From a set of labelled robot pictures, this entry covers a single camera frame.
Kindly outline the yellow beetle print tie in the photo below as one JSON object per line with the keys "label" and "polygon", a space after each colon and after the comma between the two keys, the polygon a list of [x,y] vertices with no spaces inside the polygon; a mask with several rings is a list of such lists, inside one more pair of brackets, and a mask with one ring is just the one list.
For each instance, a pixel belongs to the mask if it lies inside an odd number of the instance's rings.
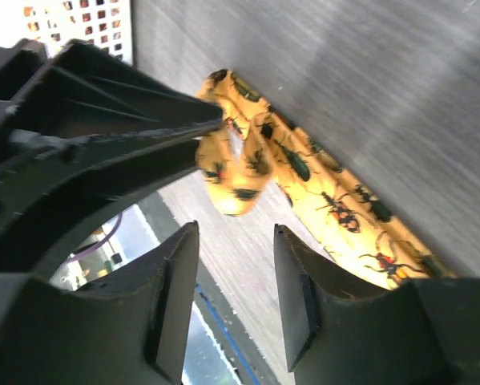
{"label": "yellow beetle print tie", "polygon": [[453,277],[371,188],[234,71],[212,72],[198,96],[223,112],[196,152],[220,212],[247,213],[273,182],[332,261],[357,277],[389,290],[410,278]]}

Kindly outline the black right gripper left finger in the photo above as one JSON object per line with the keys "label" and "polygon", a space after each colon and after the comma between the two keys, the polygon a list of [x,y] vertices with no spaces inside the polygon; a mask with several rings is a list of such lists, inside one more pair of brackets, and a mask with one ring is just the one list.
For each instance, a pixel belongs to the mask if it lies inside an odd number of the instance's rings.
{"label": "black right gripper left finger", "polygon": [[189,222],[76,291],[0,274],[0,384],[179,384],[199,260]]}

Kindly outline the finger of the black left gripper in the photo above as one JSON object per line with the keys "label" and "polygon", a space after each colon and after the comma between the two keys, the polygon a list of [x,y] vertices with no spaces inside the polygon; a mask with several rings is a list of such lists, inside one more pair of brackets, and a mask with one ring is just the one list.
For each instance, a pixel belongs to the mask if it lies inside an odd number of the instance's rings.
{"label": "finger of the black left gripper", "polygon": [[201,134],[222,119],[216,105],[175,91],[80,40],[53,58],[32,40],[0,47],[0,102],[10,129],[63,139]]}
{"label": "finger of the black left gripper", "polygon": [[196,168],[194,132],[31,135],[0,165],[0,273],[51,276],[102,223]]}

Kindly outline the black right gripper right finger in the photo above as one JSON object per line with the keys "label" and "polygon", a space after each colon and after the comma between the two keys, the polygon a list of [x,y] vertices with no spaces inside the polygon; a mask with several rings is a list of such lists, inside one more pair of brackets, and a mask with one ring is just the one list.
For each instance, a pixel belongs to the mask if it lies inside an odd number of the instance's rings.
{"label": "black right gripper right finger", "polygon": [[273,252],[288,370],[298,384],[480,384],[480,278],[366,282],[289,227]]}

